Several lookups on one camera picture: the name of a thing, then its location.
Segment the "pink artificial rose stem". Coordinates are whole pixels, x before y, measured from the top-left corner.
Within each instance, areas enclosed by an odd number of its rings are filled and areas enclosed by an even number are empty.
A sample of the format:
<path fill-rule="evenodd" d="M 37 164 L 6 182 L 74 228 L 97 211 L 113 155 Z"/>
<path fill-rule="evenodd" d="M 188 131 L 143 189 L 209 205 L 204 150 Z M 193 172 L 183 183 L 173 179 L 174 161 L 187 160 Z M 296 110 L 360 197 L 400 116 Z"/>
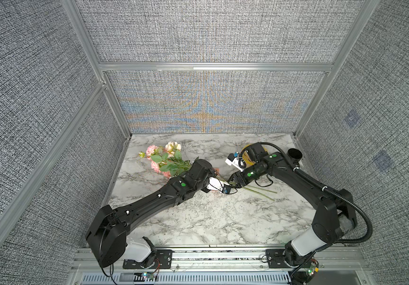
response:
<path fill-rule="evenodd" d="M 189 171 L 192 167 L 192 162 L 190 160 L 184 160 L 182 157 L 182 146 L 180 143 L 176 141 L 170 141 L 164 147 L 151 145 L 149 146 L 145 152 L 140 152 L 138 155 L 140 158 L 147 159 L 151 162 L 151 168 L 154 172 L 163 175 L 164 177 L 170 179 L 172 177 L 178 176 L 185 171 Z M 216 170 L 216 177 L 224 182 L 222 176 Z M 249 187 L 245 186 L 242 189 L 250 191 L 252 193 L 258 194 L 262 197 L 267 198 L 268 200 L 274 201 L 273 198 L 265 195 L 257 190 L 261 190 L 263 187 L 267 186 L 260 186 L 256 183 L 259 187 Z M 231 188 L 231 193 L 236 194 L 238 192 L 237 189 Z"/>

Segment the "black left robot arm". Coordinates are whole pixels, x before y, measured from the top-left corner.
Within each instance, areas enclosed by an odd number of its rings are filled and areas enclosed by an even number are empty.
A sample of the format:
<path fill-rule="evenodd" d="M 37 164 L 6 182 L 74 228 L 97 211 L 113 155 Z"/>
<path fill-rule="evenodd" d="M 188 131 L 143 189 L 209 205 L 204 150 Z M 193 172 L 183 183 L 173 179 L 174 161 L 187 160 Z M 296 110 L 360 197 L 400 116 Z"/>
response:
<path fill-rule="evenodd" d="M 99 266 L 109 267 L 123 256 L 128 246 L 126 236 L 140 224 L 193 198 L 198 191 L 208 192 L 209 180 L 215 177 L 213 166 L 198 159 L 190 170 L 171 178 L 158 191 L 116 209 L 110 205 L 99 209 L 86 234 L 86 241 Z"/>

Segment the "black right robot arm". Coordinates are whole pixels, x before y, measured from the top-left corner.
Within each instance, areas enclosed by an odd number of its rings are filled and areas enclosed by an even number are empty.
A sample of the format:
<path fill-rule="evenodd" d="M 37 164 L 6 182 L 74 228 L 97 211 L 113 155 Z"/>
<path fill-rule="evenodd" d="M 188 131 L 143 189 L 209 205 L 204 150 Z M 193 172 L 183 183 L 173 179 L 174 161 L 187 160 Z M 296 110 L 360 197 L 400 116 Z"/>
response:
<path fill-rule="evenodd" d="M 269 175 L 284 183 L 305 198 L 316 210 L 311 226 L 285 245 L 284 263 L 296 268 L 355 229 L 358 222 L 356 211 L 350 203 L 352 195 L 335 191 L 303 172 L 299 158 L 289 156 L 282 150 L 268 153 L 262 143 L 254 143 L 244 150 L 253 162 L 243 171 L 233 173 L 228 182 L 236 188 L 247 186 L 261 176 Z"/>

